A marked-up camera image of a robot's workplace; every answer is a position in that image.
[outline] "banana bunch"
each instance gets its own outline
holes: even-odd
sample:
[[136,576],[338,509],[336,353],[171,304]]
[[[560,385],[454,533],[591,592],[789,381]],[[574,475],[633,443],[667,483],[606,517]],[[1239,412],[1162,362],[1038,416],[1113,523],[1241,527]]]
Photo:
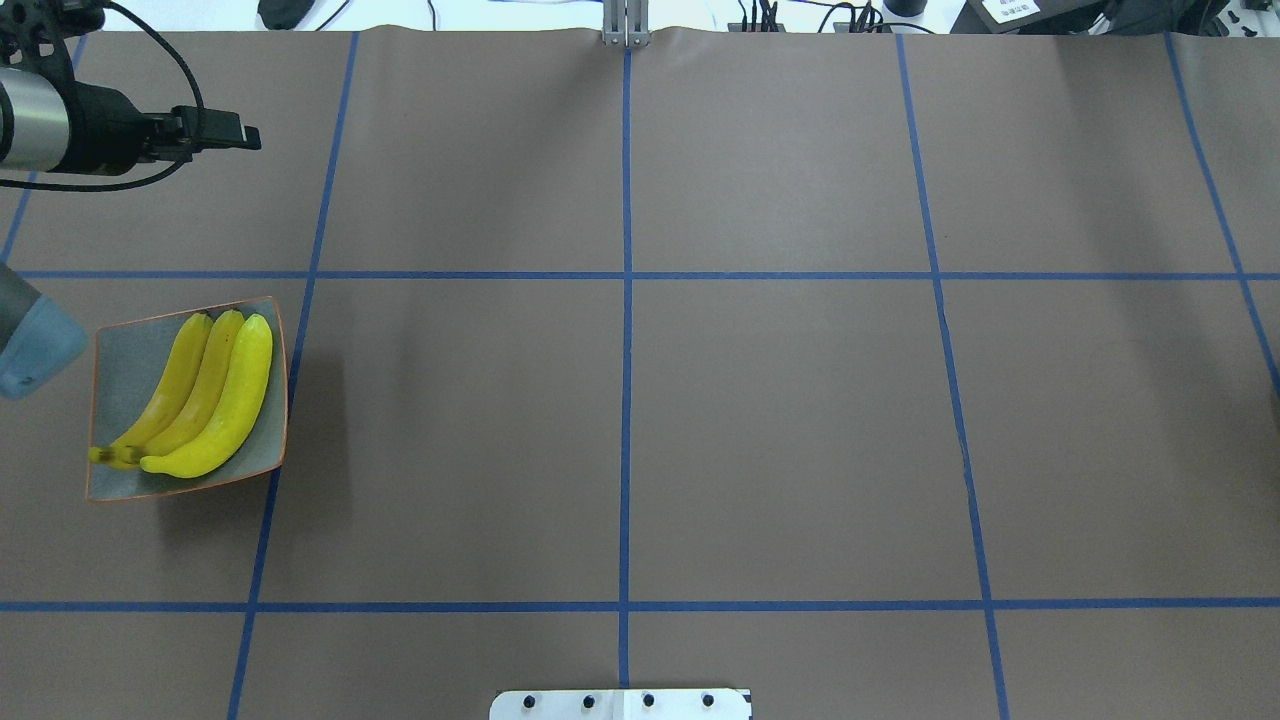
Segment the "banana bunch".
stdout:
[[160,383],[138,419],[88,459],[119,470],[142,468],[198,478],[230,459],[257,423],[271,374],[271,328],[227,310],[214,322],[197,313],[183,323]]

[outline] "black mount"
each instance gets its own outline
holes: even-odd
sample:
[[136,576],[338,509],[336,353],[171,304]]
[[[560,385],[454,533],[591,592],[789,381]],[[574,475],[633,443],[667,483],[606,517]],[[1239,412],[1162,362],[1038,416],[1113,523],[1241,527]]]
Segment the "black mount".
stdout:
[[51,172],[118,176],[137,163],[189,161],[201,150],[261,150],[257,128],[236,113],[196,108],[140,113],[116,90],[77,82],[65,40],[101,29],[108,0],[0,0],[0,67],[33,72],[61,96],[70,120],[67,155]]

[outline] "white label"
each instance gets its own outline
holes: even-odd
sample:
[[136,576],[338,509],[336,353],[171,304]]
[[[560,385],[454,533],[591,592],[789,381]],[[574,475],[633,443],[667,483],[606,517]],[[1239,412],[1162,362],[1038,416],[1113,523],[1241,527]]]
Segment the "white label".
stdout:
[[982,0],[982,6],[997,23],[1010,23],[1039,12],[1036,0]]

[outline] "metal bracket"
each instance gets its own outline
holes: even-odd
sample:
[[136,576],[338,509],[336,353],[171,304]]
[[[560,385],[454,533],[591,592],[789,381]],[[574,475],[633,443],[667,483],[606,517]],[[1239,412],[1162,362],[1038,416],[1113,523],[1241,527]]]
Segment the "metal bracket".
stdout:
[[751,691],[511,691],[489,707],[489,720],[751,720]]
[[604,0],[600,38],[611,47],[649,45],[649,0]]

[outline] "black cord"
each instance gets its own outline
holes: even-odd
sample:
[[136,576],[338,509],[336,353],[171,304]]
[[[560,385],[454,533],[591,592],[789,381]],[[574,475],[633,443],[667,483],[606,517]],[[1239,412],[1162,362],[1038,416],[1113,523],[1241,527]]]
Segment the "black cord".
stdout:
[[754,0],[760,4],[760,32],[778,32],[777,3],[769,5],[769,0]]
[[841,8],[849,8],[849,24],[854,24],[854,15],[858,14],[858,8],[854,8],[852,3],[836,3],[835,5],[831,5],[827,14],[822,17],[822,23],[818,24],[818,32],[827,28],[827,20],[831,19],[831,14]]
[[[179,55],[178,51],[174,50],[173,45],[169,45],[169,41],[161,37],[160,33],[156,32],[154,27],[143,22],[142,18],[134,15],[132,12],[129,12],[125,8],[122,8],[120,5],[116,5],[115,3],[106,3],[102,6],[110,10],[115,10],[116,13],[120,13],[122,15],[128,18],[129,22],[138,26],[138,28],[142,32],[147,33],[151,37],[151,40],[155,40],[156,44],[160,45],[160,47],[165,53],[168,53],[170,58],[173,58],[174,63],[178,63],[178,68],[182,69],[182,74],[187,77],[187,85],[191,86],[191,95],[196,99],[196,124],[195,127],[191,128],[191,140],[188,142],[191,142],[192,145],[198,145],[200,131],[205,127],[205,96],[200,94],[200,83],[196,82],[196,76],[191,72],[191,67],[187,65],[187,61],[182,59],[182,55]],[[151,183],[160,182],[166,177],[177,173],[178,169],[186,165],[187,163],[189,163],[189,160],[178,160],[154,176],[131,182],[119,182],[115,184],[64,184],[64,183],[50,183],[50,182],[0,179],[0,187],[17,187],[22,190],[50,190],[56,192],[113,192],[116,190],[133,190],[137,187],[145,187]]]
[[320,32],[321,29],[329,27],[329,23],[332,23],[334,18],[340,15],[342,12],[347,9],[347,5],[351,5],[351,0],[342,0],[342,5],[338,5],[338,9],[334,10],[332,15],[329,15],[328,20],[320,23],[320,27],[316,28],[316,32]]
[[1196,23],[1196,35],[1204,35],[1204,20],[1208,19],[1208,9],[1213,6],[1213,0],[1204,0],[1204,12],[1201,13],[1201,22]]
[[1174,17],[1174,0],[1169,0],[1169,8],[1167,9],[1156,10],[1155,13],[1151,13],[1149,15],[1143,15],[1143,17],[1138,18],[1137,20],[1125,23],[1125,24],[1119,26],[1119,27],[1114,27],[1114,28],[1103,32],[1102,35],[1115,35],[1116,31],[1128,29],[1128,28],[1132,28],[1134,26],[1140,26],[1140,24],[1151,22],[1151,20],[1153,20],[1153,19],[1156,19],[1160,15],[1164,15],[1166,13],[1169,14],[1169,24],[1170,24],[1170,27],[1172,27],[1172,24],[1178,20],[1178,18]]
[[879,32],[882,27],[877,27],[884,23],[884,15],[879,10],[872,6],[870,3],[863,5],[861,12],[858,13],[858,20],[849,24],[849,32]]
[[923,29],[924,32],[927,32],[929,35],[937,35],[936,32],[933,32],[932,29],[929,29],[929,28],[927,28],[924,26],[918,26],[915,23],[897,23],[897,22],[893,22],[893,23],[876,23],[873,26],[867,26],[867,31],[865,32],[872,32],[872,31],[879,29],[882,27],[914,27],[915,29]]

